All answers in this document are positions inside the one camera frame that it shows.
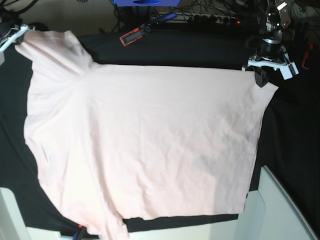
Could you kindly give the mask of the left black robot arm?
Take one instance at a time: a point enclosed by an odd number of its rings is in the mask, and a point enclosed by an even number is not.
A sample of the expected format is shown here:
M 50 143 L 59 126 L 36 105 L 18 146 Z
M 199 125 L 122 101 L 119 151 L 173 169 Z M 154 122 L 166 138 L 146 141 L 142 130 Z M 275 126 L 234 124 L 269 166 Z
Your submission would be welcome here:
M 256 48 L 242 70 L 252 68 L 255 83 L 262 88 L 270 81 L 270 70 L 279 71 L 284 80 L 293 78 L 299 71 L 283 43 L 284 32 L 291 24 L 288 1 L 255 0 L 254 4 L 259 9 L 259 36 L 247 39 Z

